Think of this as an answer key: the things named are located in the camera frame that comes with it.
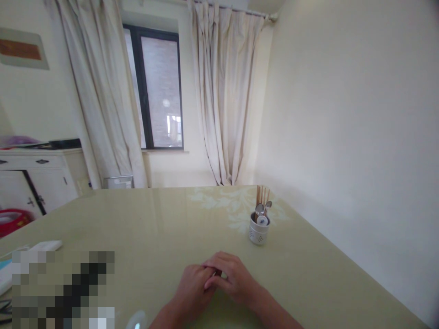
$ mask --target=wall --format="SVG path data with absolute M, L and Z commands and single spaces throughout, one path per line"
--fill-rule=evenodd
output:
M 256 181 L 420 319 L 439 309 L 439 26 L 427 0 L 287 0 Z
M 5 113 L 5 110 L 3 109 L 3 106 L 0 102 L 0 136 L 2 135 L 12 135 L 12 127 L 11 123 L 9 122 L 9 118 Z
M 216 185 L 201 137 L 195 93 L 192 57 L 191 22 L 185 2 L 159 2 L 146 0 L 141 6 L 138 0 L 122 0 L 121 16 L 124 23 L 178 32 L 180 39 L 180 70 L 182 83 L 182 114 L 185 152 L 148 152 L 144 155 L 148 166 L 148 181 L 152 187 L 212 186 Z M 266 27 L 258 42 L 257 71 L 253 87 L 253 113 L 249 129 L 253 138 L 259 135 L 263 97 L 268 70 L 272 28 Z M 246 145 L 245 163 L 241 183 L 253 181 L 257 143 Z
M 0 26 L 39 34 L 50 68 L 0 64 L 0 99 L 14 133 L 43 141 L 76 137 L 50 18 L 43 1 L 0 1 Z

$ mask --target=cabinet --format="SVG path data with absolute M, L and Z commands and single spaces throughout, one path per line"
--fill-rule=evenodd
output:
M 0 209 L 39 218 L 91 190 L 82 149 L 0 150 Z

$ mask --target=white ceramic cup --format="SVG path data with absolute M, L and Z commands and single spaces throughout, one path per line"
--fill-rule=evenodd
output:
M 267 225 L 258 225 L 254 222 L 255 213 L 250 215 L 250 227 L 248 229 L 248 237 L 254 244 L 262 245 L 267 242 L 267 234 L 270 229 L 270 219 L 267 218 Z

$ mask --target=window pane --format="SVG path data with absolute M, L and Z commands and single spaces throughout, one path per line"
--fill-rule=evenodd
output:
M 177 42 L 149 37 L 141 40 L 154 146 L 181 147 Z
M 140 98 L 139 98 L 139 87 L 137 86 L 137 75 L 136 75 L 136 66 L 134 65 L 134 52 L 133 52 L 133 43 L 131 42 L 131 32 L 128 29 L 123 29 L 125 31 L 125 42 L 127 43 L 128 49 L 128 60 L 129 67 L 131 68 L 131 77 L 133 78 L 133 87 L 134 94 L 136 96 L 137 103 L 137 111 L 139 113 L 139 123 L 140 123 L 140 137 L 141 137 L 141 148 L 146 148 L 145 141 L 145 130 L 143 129 L 143 119 L 142 119 L 142 111 L 140 109 Z

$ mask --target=floral pattern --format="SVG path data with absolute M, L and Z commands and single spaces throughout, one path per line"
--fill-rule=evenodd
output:
M 236 189 L 231 186 L 197 187 L 194 194 L 189 195 L 190 200 L 200 202 L 201 208 L 225 208 L 230 221 L 229 227 L 237 229 L 241 234 L 248 231 L 250 214 L 255 211 L 256 186 L 244 186 Z M 278 220 L 285 221 L 288 217 L 282 207 L 281 200 L 270 192 L 273 206 L 268 211 L 271 224 L 276 225 Z

